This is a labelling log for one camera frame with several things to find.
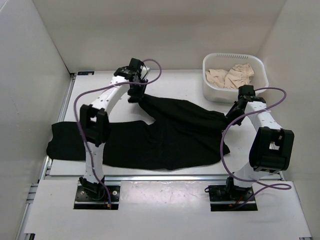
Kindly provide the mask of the black trousers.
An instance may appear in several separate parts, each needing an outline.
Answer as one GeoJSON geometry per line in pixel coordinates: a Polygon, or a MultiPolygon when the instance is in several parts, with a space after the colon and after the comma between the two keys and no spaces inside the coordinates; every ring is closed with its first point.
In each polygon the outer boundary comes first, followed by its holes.
{"type": "Polygon", "coordinates": [[[213,165],[230,152],[221,141],[223,113],[192,102],[145,94],[139,107],[154,119],[110,124],[103,163],[116,168],[178,170],[213,165]]]}

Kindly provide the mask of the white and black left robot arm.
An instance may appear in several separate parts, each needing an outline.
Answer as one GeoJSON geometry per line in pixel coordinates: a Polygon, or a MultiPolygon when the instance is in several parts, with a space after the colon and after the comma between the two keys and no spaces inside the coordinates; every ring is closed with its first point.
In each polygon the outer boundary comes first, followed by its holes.
{"type": "Polygon", "coordinates": [[[85,146],[85,172],[79,178],[84,192],[93,201],[110,200],[105,186],[102,150],[110,135],[109,114],[120,98],[128,93],[130,102],[142,98],[148,84],[150,68],[139,59],[132,58],[128,66],[118,68],[107,87],[96,89],[100,95],[90,104],[80,107],[75,115],[85,146]]]}

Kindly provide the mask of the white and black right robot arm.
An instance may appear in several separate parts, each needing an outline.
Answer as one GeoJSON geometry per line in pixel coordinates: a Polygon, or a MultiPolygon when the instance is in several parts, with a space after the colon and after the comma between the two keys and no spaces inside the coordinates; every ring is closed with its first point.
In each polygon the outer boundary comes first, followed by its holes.
{"type": "Polygon", "coordinates": [[[248,117],[256,135],[248,162],[226,180],[224,193],[230,200],[246,195],[253,183],[262,177],[289,167],[295,135],[276,122],[270,109],[265,99],[256,95],[252,85],[239,87],[237,101],[226,115],[228,126],[239,126],[248,117]]]}

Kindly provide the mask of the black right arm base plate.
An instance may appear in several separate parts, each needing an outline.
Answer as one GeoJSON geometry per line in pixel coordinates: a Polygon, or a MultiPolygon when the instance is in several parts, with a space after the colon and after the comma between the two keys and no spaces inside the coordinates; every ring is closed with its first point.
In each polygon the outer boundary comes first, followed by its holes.
{"type": "Polygon", "coordinates": [[[204,189],[209,195],[211,212],[257,211],[253,188],[227,190],[226,185],[209,185],[204,189]]]}

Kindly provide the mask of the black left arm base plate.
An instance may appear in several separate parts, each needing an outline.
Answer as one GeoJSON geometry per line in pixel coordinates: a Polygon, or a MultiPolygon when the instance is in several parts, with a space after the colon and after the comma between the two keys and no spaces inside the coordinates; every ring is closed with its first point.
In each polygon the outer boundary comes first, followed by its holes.
{"type": "Polygon", "coordinates": [[[120,185],[107,185],[80,180],[75,193],[73,208],[75,210],[118,210],[120,185]]]}

